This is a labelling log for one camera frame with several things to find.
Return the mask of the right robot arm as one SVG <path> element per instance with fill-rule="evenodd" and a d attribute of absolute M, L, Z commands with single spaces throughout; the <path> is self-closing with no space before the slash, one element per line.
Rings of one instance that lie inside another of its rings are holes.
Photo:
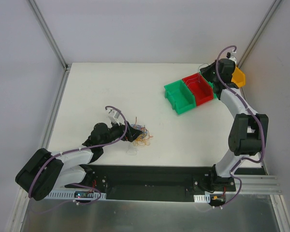
<path fill-rule="evenodd" d="M 210 193 L 230 187 L 242 162 L 261 163 L 264 157 L 269 118 L 251 109 L 242 97 L 238 86 L 232 82 L 235 68 L 233 60 L 222 58 L 201 69 L 201 75 L 213 85 L 217 98 L 227 106 L 234 119 L 228 151 L 197 184 L 198 188 Z"/>

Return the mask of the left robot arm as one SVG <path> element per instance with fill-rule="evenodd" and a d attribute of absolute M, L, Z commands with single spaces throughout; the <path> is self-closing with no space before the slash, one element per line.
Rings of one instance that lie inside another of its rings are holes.
<path fill-rule="evenodd" d="M 15 182 L 36 201 L 54 188 L 77 183 L 82 188 L 92 184 L 92 175 L 83 168 L 103 154 L 103 147 L 116 140 L 133 142 L 143 132 L 128 124 L 105 123 L 93 127 L 90 136 L 76 151 L 56 157 L 45 148 L 38 149 L 15 177 Z"/>

